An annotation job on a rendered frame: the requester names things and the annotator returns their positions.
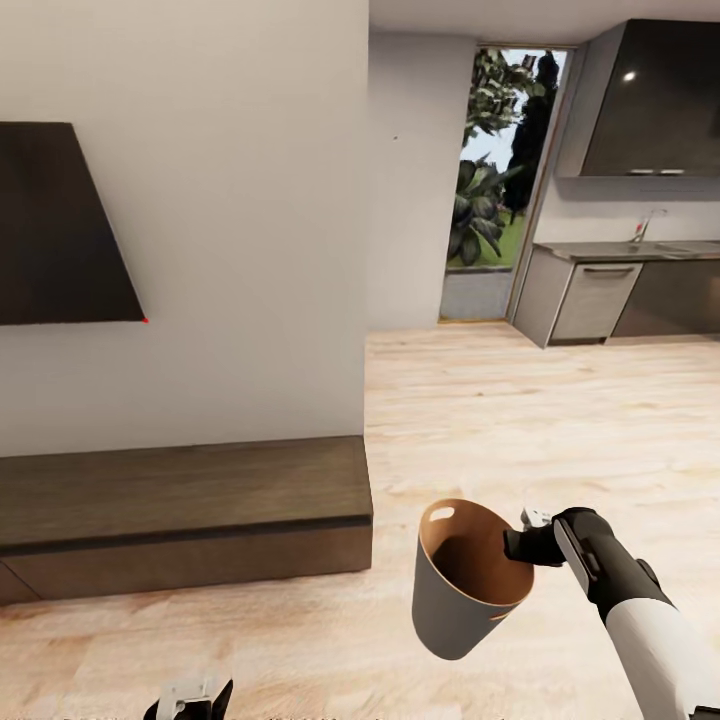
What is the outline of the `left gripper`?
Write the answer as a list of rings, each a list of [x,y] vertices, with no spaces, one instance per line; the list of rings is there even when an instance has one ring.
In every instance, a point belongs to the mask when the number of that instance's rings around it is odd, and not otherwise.
[[[174,720],[223,720],[232,690],[233,680],[231,679],[214,703],[207,698],[186,702],[186,707],[176,714]],[[157,704],[149,707],[143,715],[143,720],[156,720],[156,710],[158,710]]]

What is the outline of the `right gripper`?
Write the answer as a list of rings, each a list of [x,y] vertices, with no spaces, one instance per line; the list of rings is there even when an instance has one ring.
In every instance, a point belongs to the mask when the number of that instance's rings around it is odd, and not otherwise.
[[[505,555],[510,560],[533,563],[545,567],[563,567],[563,562],[556,562],[546,556],[539,541],[541,528],[534,528],[527,532],[505,530]]]

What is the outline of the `trash can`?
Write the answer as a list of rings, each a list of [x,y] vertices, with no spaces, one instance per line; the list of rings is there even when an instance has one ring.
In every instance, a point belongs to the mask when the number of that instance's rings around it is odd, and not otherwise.
[[[450,517],[431,521],[447,507]],[[514,529],[468,499],[438,500],[421,515],[411,620],[437,657],[462,659],[531,594],[535,564],[507,558],[505,530]]]

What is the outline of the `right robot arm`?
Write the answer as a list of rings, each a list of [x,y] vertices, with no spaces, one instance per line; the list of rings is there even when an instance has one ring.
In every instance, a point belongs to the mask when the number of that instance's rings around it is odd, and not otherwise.
[[[523,532],[505,530],[510,560],[568,561],[612,639],[644,720],[720,720],[720,656],[590,507],[523,507]]]

